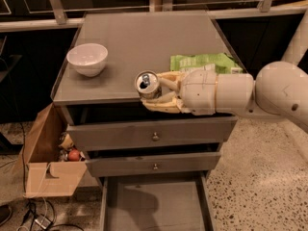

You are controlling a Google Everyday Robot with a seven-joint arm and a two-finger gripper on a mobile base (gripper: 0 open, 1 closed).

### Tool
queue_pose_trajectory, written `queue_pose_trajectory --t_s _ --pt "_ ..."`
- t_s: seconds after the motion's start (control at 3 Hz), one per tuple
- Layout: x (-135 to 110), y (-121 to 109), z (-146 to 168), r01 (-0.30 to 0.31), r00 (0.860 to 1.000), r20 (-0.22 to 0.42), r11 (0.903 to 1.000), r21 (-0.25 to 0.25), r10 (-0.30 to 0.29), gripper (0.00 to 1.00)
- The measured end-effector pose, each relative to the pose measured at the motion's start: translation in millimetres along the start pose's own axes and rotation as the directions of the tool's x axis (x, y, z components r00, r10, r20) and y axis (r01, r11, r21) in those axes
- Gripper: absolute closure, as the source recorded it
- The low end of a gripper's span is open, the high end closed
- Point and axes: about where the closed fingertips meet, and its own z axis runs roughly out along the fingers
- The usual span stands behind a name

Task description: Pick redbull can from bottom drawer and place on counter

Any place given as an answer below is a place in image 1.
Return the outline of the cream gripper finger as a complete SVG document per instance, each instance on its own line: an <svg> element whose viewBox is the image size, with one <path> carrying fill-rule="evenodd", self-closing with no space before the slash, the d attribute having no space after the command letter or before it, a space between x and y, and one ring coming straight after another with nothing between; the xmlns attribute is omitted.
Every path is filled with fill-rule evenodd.
<svg viewBox="0 0 308 231"><path fill-rule="evenodd" d="M190 111L175 91L169 92L155 99L142 98L141 103L147 110L152 112L186 114Z"/></svg>
<svg viewBox="0 0 308 231"><path fill-rule="evenodd" d="M157 74L161 86L170 90L179 91L185 74L180 71L169 71Z"/></svg>

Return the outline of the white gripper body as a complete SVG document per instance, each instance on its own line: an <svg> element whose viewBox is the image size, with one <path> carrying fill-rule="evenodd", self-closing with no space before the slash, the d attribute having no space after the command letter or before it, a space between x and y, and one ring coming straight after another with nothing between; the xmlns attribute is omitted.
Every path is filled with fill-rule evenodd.
<svg viewBox="0 0 308 231"><path fill-rule="evenodd" d="M250 74L216 74L195 70L181 82L179 96L195 116L214 113L244 115L251 104L254 80Z"/></svg>

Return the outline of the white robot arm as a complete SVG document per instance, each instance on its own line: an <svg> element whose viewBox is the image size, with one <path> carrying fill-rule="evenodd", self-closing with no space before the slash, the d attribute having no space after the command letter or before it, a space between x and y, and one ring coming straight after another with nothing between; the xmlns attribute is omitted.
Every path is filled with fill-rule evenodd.
<svg viewBox="0 0 308 231"><path fill-rule="evenodd" d="M135 88L152 112L288 119L308 131L308 75L288 62L267 64L256 77L220 74L212 64L187 71L146 70L136 77Z"/></svg>

